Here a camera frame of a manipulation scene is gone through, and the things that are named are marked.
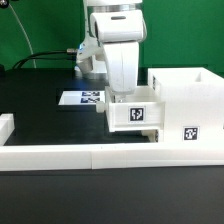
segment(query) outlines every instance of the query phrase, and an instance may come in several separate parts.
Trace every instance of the black cable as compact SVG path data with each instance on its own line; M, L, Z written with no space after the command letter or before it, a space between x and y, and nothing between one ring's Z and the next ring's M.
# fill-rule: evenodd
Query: black cable
M43 57L30 57L30 58L26 58L26 59L23 59L23 60L20 60L18 61L14 66L13 66L13 69L20 69L22 67L22 65L24 65L27 61L29 60L71 60L73 61L74 58L71 57L71 58L43 58Z
M27 61L29 61L31 59L57 60L57 58L37 58L38 56L54 55L54 54L69 54L72 57L67 60L74 60L75 59L74 56L76 56L76 51L73 51L72 53L70 53L67 50L57 50L57 51L44 51L44 52L35 53L35 54L28 56L27 58L24 58L24 59L18 61L12 68L13 69L21 68Z

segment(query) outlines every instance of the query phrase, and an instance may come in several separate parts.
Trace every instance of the white bar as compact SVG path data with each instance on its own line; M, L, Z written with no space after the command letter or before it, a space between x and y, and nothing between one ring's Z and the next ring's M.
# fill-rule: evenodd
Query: white bar
M224 165L222 142L0 147L0 171L202 165Z

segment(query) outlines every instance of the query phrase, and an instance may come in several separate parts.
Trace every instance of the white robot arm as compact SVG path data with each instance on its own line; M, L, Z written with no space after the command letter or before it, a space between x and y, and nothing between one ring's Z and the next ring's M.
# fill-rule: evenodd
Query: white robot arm
M137 86L138 42L146 37L141 3L142 0L84 0L87 44L78 54L77 64L81 71L88 72L93 69L90 56L103 55L115 96L132 94Z

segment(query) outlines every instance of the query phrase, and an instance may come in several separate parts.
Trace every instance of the black tabletop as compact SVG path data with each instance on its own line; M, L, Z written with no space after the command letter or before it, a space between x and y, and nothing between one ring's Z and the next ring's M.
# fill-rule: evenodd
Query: black tabletop
M76 78L67 69L11 70L0 79L1 113L14 113L15 132L6 145L147 142L140 132L108 130L95 105L59 106L63 91L104 90L106 81Z
M7 145L147 141L137 132L109 133L92 106L57 105L64 89L104 85L69 70L8 71L0 79L0 111L15 114L16 132ZM222 166L0 172L0 224L223 222Z

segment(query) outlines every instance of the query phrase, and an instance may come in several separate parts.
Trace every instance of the green background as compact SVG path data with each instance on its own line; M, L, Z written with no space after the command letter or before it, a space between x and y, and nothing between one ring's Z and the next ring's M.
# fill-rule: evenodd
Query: green background
M11 2L34 53L77 48L84 38L82 0ZM206 67L224 74L223 0L145 0L148 30L140 46L140 67ZM0 63L7 69L30 54L8 8L0 10ZM37 67L72 67L70 61L37 61Z

